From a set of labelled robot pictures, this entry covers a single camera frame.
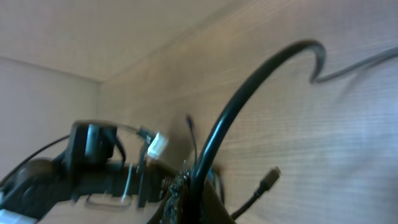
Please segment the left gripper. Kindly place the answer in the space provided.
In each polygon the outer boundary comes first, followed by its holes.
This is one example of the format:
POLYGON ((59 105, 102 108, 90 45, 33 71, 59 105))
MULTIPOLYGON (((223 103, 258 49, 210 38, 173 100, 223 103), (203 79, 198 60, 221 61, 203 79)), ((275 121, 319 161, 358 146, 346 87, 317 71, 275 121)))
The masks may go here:
POLYGON ((126 181, 124 196, 136 196, 137 208, 144 208, 147 203, 157 203, 164 199, 169 185, 177 173, 161 162, 144 161, 142 170, 138 165, 130 164, 124 168, 126 181))

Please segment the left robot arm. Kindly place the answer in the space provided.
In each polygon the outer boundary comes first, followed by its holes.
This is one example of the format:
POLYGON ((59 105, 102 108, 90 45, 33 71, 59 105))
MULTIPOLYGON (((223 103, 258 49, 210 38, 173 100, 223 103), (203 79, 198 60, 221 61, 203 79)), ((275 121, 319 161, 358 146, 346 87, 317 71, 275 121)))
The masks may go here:
POLYGON ((66 149, 53 159, 24 159, 1 181, 1 223, 37 223, 60 202, 121 212, 161 201, 175 174, 159 164, 148 164, 154 146, 167 140, 146 128, 129 128, 143 139, 137 164, 127 164, 117 132, 120 125, 98 120, 78 120, 72 125, 66 149))

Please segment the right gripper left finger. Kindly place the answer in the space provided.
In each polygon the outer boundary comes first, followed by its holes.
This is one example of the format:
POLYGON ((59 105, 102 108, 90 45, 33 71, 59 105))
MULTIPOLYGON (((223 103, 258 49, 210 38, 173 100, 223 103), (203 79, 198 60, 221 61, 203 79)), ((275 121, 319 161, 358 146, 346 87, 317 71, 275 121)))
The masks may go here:
POLYGON ((147 224, 182 224, 185 219, 184 206, 187 202, 189 185, 190 169, 184 161, 182 170, 168 186, 164 199, 147 224))

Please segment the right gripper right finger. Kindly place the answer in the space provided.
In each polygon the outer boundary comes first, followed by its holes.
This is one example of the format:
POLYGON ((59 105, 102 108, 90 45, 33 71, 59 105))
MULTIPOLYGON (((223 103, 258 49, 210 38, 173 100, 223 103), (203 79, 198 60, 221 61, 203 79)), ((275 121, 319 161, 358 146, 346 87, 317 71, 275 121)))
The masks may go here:
POLYGON ((200 204, 200 223, 205 224, 235 224, 225 209, 214 187, 206 181, 200 204))

